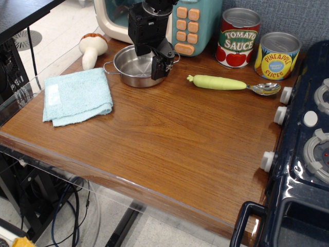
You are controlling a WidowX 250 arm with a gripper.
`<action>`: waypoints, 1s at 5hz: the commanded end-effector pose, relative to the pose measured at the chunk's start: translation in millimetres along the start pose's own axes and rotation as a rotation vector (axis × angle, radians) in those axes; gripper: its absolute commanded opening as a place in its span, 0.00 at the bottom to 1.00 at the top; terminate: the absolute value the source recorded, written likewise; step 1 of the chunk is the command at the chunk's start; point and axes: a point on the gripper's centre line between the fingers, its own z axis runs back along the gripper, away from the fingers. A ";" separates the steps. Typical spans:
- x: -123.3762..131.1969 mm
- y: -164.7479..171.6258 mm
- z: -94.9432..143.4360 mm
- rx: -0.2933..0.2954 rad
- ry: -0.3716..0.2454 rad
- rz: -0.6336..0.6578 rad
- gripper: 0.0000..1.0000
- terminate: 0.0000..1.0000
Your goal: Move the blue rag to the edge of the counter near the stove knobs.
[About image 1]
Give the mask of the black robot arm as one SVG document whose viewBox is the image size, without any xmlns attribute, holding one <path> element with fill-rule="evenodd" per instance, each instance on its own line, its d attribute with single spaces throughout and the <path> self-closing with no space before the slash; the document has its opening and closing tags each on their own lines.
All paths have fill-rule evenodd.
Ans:
<svg viewBox="0 0 329 247">
<path fill-rule="evenodd" d="M 137 56 L 152 52 L 151 78 L 168 76 L 174 64 L 174 47 L 166 37 L 169 15 L 177 1 L 142 1 L 129 8 L 128 35 Z"/>
</svg>

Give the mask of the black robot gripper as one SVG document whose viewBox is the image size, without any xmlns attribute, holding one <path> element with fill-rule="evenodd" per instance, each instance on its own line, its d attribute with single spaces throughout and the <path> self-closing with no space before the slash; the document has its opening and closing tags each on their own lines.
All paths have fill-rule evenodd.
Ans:
<svg viewBox="0 0 329 247">
<path fill-rule="evenodd" d="M 151 79 L 167 77 L 175 53 L 167 40 L 167 25 L 174 3 L 134 3 L 129 8 L 128 35 L 137 56 L 153 52 Z"/>
</svg>

